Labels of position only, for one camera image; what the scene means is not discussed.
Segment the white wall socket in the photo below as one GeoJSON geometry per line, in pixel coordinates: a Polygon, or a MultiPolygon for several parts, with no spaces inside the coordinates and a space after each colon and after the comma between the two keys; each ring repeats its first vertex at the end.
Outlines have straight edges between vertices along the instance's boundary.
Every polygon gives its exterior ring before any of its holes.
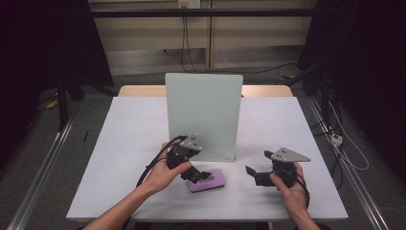
{"type": "Polygon", "coordinates": [[[178,0],[179,9],[200,9],[200,0],[178,0]]]}

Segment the frosted glass whiteboard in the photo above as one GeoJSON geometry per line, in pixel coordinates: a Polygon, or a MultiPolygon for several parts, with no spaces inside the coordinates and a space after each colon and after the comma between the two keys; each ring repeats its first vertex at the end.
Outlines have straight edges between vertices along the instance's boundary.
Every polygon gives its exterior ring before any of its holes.
{"type": "Polygon", "coordinates": [[[169,136],[196,135],[197,161],[233,162],[243,76],[167,73],[169,136]]]}

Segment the dark curtain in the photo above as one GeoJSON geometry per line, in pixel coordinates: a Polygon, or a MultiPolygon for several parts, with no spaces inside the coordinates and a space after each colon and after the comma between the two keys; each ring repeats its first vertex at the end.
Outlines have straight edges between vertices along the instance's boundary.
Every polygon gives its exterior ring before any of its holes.
{"type": "Polygon", "coordinates": [[[0,0],[0,167],[34,119],[39,93],[111,86],[113,80],[88,0],[0,0]]]}
{"type": "Polygon", "coordinates": [[[332,85],[406,184],[406,0],[316,0],[298,67],[324,64],[332,85]]]}

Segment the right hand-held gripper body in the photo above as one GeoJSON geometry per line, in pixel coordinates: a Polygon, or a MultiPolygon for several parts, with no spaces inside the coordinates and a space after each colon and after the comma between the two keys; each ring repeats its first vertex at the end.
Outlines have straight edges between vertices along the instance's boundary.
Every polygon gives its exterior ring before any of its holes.
{"type": "Polygon", "coordinates": [[[278,149],[270,156],[270,159],[273,164],[273,173],[276,174],[288,188],[294,186],[297,179],[297,171],[294,163],[311,161],[309,157],[287,148],[278,149]]]}

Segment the person's right hand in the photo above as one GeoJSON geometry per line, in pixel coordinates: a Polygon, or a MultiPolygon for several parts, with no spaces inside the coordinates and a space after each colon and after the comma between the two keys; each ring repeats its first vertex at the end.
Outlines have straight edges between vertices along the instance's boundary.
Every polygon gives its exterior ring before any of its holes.
{"type": "Polygon", "coordinates": [[[274,173],[270,175],[270,179],[276,185],[277,189],[282,194],[282,202],[287,210],[288,215],[297,223],[304,222],[309,214],[306,208],[306,192],[303,169],[299,163],[295,163],[294,167],[297,171],[297,180],[294,186],[288,188],[283,181],[274,173]]]}

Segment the person's left hand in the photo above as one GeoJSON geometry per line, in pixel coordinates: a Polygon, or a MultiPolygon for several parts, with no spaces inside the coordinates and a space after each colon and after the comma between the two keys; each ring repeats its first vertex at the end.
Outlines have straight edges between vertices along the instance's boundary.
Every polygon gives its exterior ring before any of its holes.
{"type": "Polygon", "coordinates": [[[181,163],[177,167],[170,169],[167,165],[167,152],[168,144],[164,143],[161,147],[161,154],[153,165],[147,178],[142,183],[141,187],[149,195],[152,196],[162,190],[164,190],[173,179],[188,170],[192,163],[187,161],[181,163]]]}

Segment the metal floor rail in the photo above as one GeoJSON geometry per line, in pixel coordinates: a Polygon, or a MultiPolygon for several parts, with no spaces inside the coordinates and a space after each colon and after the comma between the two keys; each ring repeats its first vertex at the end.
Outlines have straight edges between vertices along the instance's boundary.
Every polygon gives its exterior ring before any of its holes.
{"type": "Polygon", "coordinates": [[[56,133],[56,138],[48,150],[47,155],[41,164],[39,171],[37,172],[33,183],[30,185],[28,192],[24,195],[22,201],[20,202],[15,214],[11,219],[7,230],[24,230],[27,222],[33,212],[34,206],[36,205],[43,189],[45,183],[51,173],[51,169],[54,166],[67,137],[69,136],[70,130],[76,120],[78,113],[80,111],[80,106],[75,105],[71,116],[68,118],[65,125],[56,133]]]}
{"type": "Polygon", "coordinates": [[[346,155],[341,152],[335,144],[330,142],[330,137],[333,134],[332,128],[323,120],[321,106],[314,97],[307,99],[314,116],[316,117],[319,127],[322,129],[328,144],[334,152],[335,162],[341,167],[343,175],[351,185],[360,205],[362,206],[366,216],[372,224],[373,230],[390,230],[387,221],[384,219],[382,212],[378,208],[376,202],[372,198],[367,187],[357,173],[357,169],[349,165],[346,161],[346,155]]]}

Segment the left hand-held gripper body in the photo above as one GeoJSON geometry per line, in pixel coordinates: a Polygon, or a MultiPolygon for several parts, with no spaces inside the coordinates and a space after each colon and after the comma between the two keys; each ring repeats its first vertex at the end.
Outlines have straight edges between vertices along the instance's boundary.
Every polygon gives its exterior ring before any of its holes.
{"type": "Polygon", "coordinates": [[[167,166],[174,169],[180,164],[187,162],[190,158],[196,156],[202,147],[199,145],[197,135],[177,136],[174,138],[176,145],[172,146],[167,153],[167,166]]]}

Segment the white table cover sheet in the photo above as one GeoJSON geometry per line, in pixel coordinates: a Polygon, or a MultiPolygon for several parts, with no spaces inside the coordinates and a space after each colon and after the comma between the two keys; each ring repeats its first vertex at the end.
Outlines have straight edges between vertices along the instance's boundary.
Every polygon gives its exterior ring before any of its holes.
{"type": "MultiPolygon", "coordinates": [[[[163,98],[120,97],[113,100],[101,134],[67,213],[86,221],[102,214],[129,194],[146,165],[169,139],[163,98]]],[[[193,193],[181,178],[149,198],[133,215],[147,222],[264,221],[287,219],[280,193],[256,185],[245,169],[266,172],[265,150],[281,147],[309,157],[303,165],[310,192],[310,215],[319,220],[344,219],[347,211],[326,163],[294,97],[245,98],[241,102],[237,157],[233,163],[200,162],[201,171],[219,168],[222,188],[193,193]]]]}

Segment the purple board eraser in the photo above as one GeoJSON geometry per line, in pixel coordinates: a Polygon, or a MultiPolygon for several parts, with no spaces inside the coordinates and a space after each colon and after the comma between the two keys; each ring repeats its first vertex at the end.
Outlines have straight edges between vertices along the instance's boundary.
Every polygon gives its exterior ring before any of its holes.
{"type": "Polygon", "coordinates": [[[216,169],[210,171],[210,174],[208,178],[200,179],[196,183],[188,182],[190,192],[198,193],[225,186],[225,176],[222,170],[216,169]]]}

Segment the black metal stand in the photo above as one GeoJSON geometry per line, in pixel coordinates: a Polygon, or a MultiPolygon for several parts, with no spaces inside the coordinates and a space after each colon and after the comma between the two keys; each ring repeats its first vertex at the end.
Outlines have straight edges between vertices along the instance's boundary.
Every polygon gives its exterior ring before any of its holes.
{"type": "Polygon", "coordinates": [[[59,74],[56,82],[57,101],[59,110],[59,131],[62,131],[68,123],[67,95],[73,101],[82,101],[84,92],[80,87],[79,80],[72,72],[63,71],[59,74]]]}

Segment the wooden table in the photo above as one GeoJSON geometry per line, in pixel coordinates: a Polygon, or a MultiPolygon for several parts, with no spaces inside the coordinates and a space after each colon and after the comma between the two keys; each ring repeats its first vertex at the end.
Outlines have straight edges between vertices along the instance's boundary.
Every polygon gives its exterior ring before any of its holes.
{"type": "MultiPolygon", "coordinates": [[[[243,85],[244,97],[292,97],[293,93],[285,85],[243,85]]],[[[119,91],[120,97],[166,97],[164,85],[125,85],[119,91]]]]}

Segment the black horizontal bar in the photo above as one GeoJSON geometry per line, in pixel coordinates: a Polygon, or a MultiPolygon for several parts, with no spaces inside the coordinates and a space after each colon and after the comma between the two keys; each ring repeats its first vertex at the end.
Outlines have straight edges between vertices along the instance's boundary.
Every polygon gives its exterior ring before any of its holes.
{"type": "Polygon", "coordinates": [[[233,9],[191,9],[191,10],[92,10],[94,17],[234,17],[234,16],[313,16],[323,11],[315,9],[275,10],[233,10],[233,9]]]}

